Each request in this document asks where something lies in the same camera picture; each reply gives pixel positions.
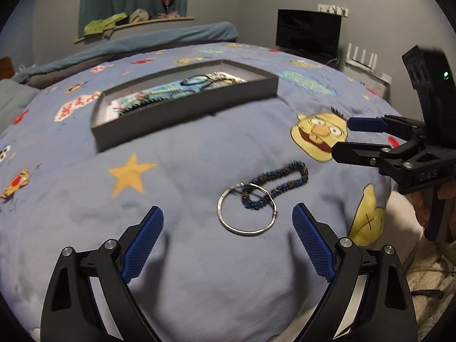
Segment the person's right hand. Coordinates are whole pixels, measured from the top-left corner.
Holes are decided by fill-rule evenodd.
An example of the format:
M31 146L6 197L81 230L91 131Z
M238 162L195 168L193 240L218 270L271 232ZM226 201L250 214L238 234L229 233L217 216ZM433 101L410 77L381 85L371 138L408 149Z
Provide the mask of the person's right hand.
M455 198L455 180L443 184L437 192L437 196L440 200L448 200ZM426 227L430 219L431 209L424 203L424 194L422 192L415 192L411 194L411 198L413 201L417 221L422 227Z

